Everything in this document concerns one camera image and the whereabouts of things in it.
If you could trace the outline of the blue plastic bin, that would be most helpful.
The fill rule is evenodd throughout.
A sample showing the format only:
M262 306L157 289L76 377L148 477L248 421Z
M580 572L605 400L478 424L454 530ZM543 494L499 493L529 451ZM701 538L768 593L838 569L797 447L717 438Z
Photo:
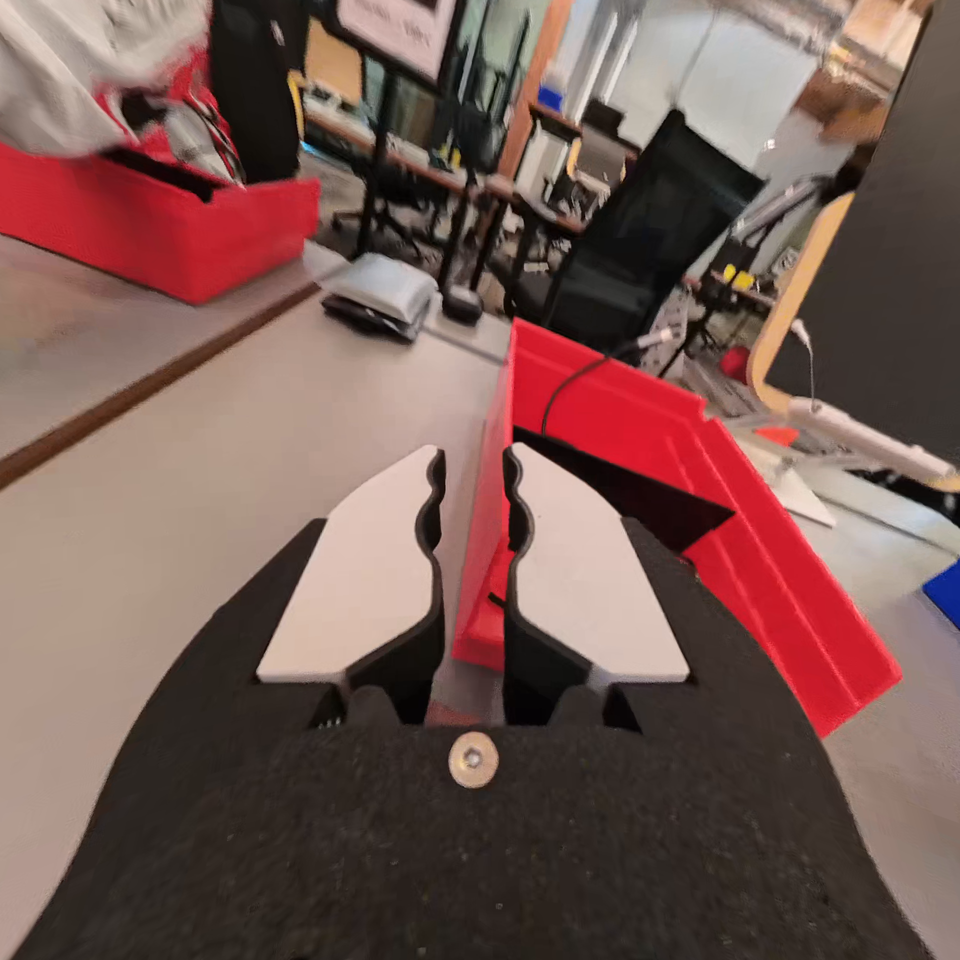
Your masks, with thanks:
M956 560L954 564L933 576L921 587L926 599L956 630L960 627L959 573L960 562Z

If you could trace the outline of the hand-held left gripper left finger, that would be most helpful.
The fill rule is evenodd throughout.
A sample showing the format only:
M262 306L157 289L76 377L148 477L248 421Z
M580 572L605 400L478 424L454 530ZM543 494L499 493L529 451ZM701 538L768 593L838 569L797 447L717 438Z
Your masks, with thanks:
M445 451L423 445L330 512L256 668L262 684L384 691L401 723L426 719L446 650Z

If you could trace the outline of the wood-framed black panel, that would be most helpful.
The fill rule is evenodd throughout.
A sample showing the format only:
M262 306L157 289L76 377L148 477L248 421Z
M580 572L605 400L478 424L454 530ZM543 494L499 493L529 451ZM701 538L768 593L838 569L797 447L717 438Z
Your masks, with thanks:
M958 42L958 2L934 2L858 189L814 222L747 366L775 418L820 401L957 467Z

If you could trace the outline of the red plastic bin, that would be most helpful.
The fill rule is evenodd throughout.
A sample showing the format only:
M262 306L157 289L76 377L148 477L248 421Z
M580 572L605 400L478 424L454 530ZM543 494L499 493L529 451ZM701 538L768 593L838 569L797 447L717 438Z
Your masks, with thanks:
M314 177L243 186L130 150L1 148L1 234L191 306L300 259L320 201Z
M554 391L599 359L517 319L490 404L462 567L452 657L503 668L503 596L512 551L503 451L542 427ZM564 389L548 435L733 512L680 553L764 648L825 738L898 684L894 656L701 398L617 361Z

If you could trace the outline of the white light bar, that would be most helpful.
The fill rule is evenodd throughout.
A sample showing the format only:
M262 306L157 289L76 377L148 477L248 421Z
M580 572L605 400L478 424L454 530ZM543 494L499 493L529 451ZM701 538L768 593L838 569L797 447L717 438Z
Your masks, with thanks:
M943 493L959 492L957 465L916 443L906 443L870 427L830 404L793 397L787 403L785 419L789 426L829 440L882 469Z

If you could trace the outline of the tag pattern sign board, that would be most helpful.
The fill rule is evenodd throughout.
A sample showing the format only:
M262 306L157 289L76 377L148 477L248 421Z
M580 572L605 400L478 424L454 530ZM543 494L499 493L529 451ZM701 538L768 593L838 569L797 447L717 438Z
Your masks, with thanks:
M438 90L463 1L335 1L331 31L390 72Z

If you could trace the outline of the black sign easel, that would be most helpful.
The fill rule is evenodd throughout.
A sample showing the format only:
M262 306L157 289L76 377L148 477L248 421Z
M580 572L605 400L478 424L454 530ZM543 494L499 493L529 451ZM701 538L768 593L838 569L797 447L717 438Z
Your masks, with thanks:
M365 174L365 198L354 248L354 258L365 254L369 247L378 201L382 187L386 188L386 199L380 212L387 212L387 204L401 203L415 209L420 201L415 189L412 174L402 167L391 165L388 158L388 141L391 133L391 121L398 99L399 78L383 66L383 78L380 90L380 102L376 116L373 153Z

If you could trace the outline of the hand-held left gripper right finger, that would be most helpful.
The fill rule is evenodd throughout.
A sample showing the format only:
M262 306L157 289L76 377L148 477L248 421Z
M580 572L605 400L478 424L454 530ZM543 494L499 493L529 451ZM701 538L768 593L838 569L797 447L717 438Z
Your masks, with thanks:
M605 726L640 726L628 690L679 685L690 665L631 541L626 516L525 441L503 455L512 552L504 608L503 712L546 726L590 695Z

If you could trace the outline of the black office chair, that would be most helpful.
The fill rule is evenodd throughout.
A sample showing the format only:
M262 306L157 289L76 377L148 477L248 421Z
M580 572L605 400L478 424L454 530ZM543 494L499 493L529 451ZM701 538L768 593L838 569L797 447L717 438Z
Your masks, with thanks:
M765 184L674 107L580 231L549 220L531 201L520 204L504 309L609 354L651 330L690 266Z

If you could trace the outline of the black bin divider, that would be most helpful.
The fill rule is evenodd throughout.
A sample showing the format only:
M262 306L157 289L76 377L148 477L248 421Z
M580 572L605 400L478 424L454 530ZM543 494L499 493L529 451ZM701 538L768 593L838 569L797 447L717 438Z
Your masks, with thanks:
M675 555L713 534L736 512L617 463L587 453L557 438L514 426L512 439L572 474L618 511L640 522Z

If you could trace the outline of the dark cloth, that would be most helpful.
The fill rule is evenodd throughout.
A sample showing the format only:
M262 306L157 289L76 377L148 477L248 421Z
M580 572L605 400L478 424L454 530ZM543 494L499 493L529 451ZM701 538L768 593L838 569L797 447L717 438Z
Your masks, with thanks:
M248 185L299 171L303 122L294 73L303 70L310 7L300 1L213 1L210 89Z

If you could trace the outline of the grey folded case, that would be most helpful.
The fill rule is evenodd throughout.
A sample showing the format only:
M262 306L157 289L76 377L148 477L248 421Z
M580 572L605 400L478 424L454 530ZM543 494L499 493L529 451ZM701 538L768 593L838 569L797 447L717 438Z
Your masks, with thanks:
M329 317L367 337L411 345L441 301L428 272L367 252L332 275L320 303Z

